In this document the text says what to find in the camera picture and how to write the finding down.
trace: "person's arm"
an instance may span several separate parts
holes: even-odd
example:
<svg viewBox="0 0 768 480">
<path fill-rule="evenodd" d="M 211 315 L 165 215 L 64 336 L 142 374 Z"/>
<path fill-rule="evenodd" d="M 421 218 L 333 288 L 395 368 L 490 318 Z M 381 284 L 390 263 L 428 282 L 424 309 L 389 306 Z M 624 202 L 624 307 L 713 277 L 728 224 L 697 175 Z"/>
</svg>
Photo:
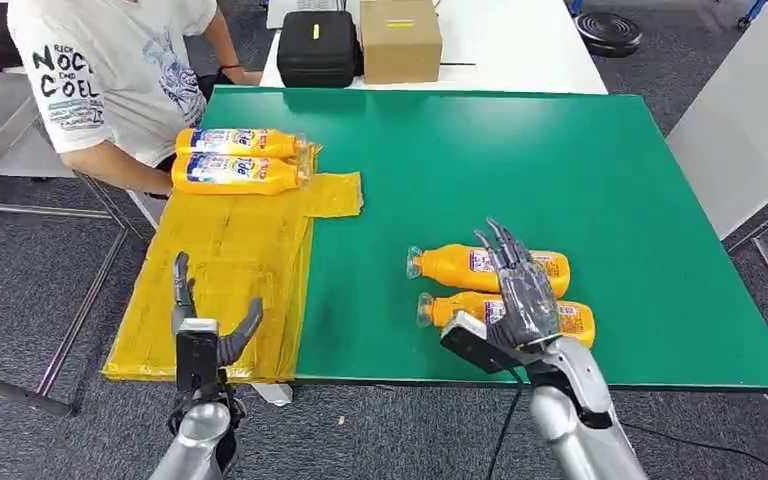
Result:
<svg viewBox="0 0 768 480">
<path fill-rule="evenodd" d="M 234 42 L 231 41 L 231 34 L 228 32 L 228 23 L 225 22 L 225 16 L 219 7 L 216 13 L 207 25 L 204 31 L 205 37 L 213 47 L 216 53 L 216 59 L 219 61 L 222 73 L 237 85 L 259 85 L 260 77 L 263 72 L 249 72 L 240 66 L 237 58 L 237 51 L 234 49 Z"/>
<path fill-rule="evenodd" d="M 116 145 L 104 141 L 92 147 L 63 152 L 63 164 L 119 188 L 168 195 L 168 173 L 143 165 Z"/>
<path fill-rule="evenodd" d="M 42 16 L 33 3 L 12 4 L 7 21 L 28 73 L 51 144 L 63 163 L 120 188 L 168 194 L 169 174 L 143 165 L 111 143 L 104 86 L 92 43 L 67 14 Z"/>
</svg>

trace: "folded yellow plastic bag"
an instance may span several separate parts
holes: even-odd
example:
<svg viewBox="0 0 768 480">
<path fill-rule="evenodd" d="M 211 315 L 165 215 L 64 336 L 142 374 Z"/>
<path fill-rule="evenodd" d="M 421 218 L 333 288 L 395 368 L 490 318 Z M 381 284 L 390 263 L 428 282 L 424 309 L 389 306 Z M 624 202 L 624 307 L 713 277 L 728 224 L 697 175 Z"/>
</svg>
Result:
<svg viewBox="0 0 768 480">
<path fill-rule="evenodd" d="M 143 264 L 102 373 L 111 379 L 175 377 L 172 262 L 190 256 L 198 315 L 227 334 L 251 297 L 263 297 L 264 317 L 231 381 L 293 377 L 304 314 L 311 217 L 358 215 L 360 174 L 317 174 L 310 185 L 276 196 L 191 195 L 176 191 Z"/>
</svg>

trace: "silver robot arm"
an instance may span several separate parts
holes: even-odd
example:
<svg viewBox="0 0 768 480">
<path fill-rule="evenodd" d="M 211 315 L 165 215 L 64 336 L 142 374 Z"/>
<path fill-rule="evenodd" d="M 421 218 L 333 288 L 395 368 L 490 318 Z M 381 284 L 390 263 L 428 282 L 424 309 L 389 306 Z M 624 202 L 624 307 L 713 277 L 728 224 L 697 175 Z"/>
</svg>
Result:
<svg viewBox="0 0 768 480">
<path fill-rule="evenodd" d="M 498 246 L 475 235 L 499 276 L 505 315 L 484 324 L 458 312 L 441 344 L 488 373 L 525 367 L 531 416 L 568 480 L 646 479 L 599 365 L 578 340 L 560 335 L 546 272 L 505 227 L 487 222 Z"/>
<path fill-rule="evenodd" d="M 234 430 L 246 411 L 234 397 L 224 367 L 240 358 L 263 318 L 263 303 L 254 298 L 234 331 L 220 337 L 216 320 L 197 317 L 187 261 L 187 254 L 179 253 L 172 269 L 172 333 L 180 401 L 168 427 L 175 438 L 151 480 L 221 480 L 233 467 Z"/>
</svg>

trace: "gray carpet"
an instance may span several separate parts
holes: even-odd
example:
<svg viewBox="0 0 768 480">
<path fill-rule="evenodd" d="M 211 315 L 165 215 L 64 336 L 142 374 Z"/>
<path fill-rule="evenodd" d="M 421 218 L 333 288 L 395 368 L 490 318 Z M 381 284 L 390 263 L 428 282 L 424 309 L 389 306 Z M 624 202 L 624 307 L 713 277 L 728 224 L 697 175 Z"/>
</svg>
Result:
<svg viewBox="0 0 768 480">
<path fill-rule="evenodd" d="M 220 3 L 244 63 L 259 67 L 271 39 L 265 13 L 253 1 Z M 640 22 L 646 37 L 634 57 L 598 59 L 600 72 L 612 91 L 642 93 L 665 132 L 736 39 L 712 27 L 711 18 L 725 23 L 706 14 L 708 8 L 702 2 L 610 8 Z M 204 43 L 190 48 L 201 73 L 215 68 Z M 70 180 L 1 178 L 0 201 L 95 208 Z M 133 209 L 129 215 L 138 218 Z M 0 214 L 0 376 L 35 385 L 114 234 L 102 221 Z M 80 415 L 58 419 L 0 400 L 0 479 L 147 478 L 159 460 L 169 441 L 164 422 L 173 387 L 110 382 L 98 373 L 143 249 L 134 239 L 124 246 L 55 389 L 56 398 L 80 404 Z M 768 273 L 760 257 L 742 248 L 734 263 L 768 321 Z M 240 479 L 483 478 L 513 397 L 506 389 L 302 385 L 293 404 L 276 408 L 248 388 L 240 393 L 250 411 L 238 432 L 241 462 L 232 477 Z M 760 395 L 622 391 L 614 398 L 628 422 L 768 460 L 768 404 Z M 559 476 L 527 405 L 526 395 L 496 479 Z M 744 457 L 635 430 L 628 435 L 653 479 L 768 478 L 766 467 Z"/>
</svg>

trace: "bottle label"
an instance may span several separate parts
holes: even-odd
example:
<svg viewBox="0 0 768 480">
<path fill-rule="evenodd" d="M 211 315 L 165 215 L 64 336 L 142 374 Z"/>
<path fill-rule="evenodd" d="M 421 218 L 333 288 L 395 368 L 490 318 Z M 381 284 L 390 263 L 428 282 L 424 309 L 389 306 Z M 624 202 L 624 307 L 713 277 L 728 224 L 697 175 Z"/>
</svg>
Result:
<svg viewBox="0 0 768 480">
<path fill-rule="evenodd" d="M 266 178 L 266 158 L 233 157 L 194 153 L 187 164 L 187 179 L 198 183 L 262 182 Z"/>
<path fill-rule="evenodd" d="M 543 268 L 546 269 L 546 274 L 550 277 L 557 277 L 561 275 L 561 263 L 558 261 L 558 257 L 555 255 L 532 252 L 531 258 L 533 258 L 535 262 L 543 265 Z"/>
<path fill-rule="evenodd" d="M 505 302 L 502 300 L 484 301 L 484 322 L 493 325 L 505 316 Z"/>
<path fill-rule="evenodd" d="M 555 255 L 544 253 L 532 253 L 531 257 L 535 262 L 543 265 L 546 273 L 550 277 L 557 277 L 561 274 L 561 264 Z M 490 254 L 483 248 L 475 248 L 469 251 L 469 269 L 473 272 L 495 272 L 493 263 L 490 261 Z"/>
<path fill-rule="evenodd" d="M 469 251 L 469 269 L 473 272 L 495 272 L 490 262 L 490 255 L 483 248 Z"/>
<path fill-rule="evenodd" d="M 263 148 L 266 146 L 266 130 L 248 128 L 198 129 L 193 132 L 190 140 L 190 146 L 194 150 L 216 153 L 231 153 L 236 145 Z"/>
<path fill-rule="evenodd" d="M 584 322 L 581 312 L 572 305 L 558 305 L 561 320 L 561 331 L 567 335 L 584 333 Z"/>
</svg>

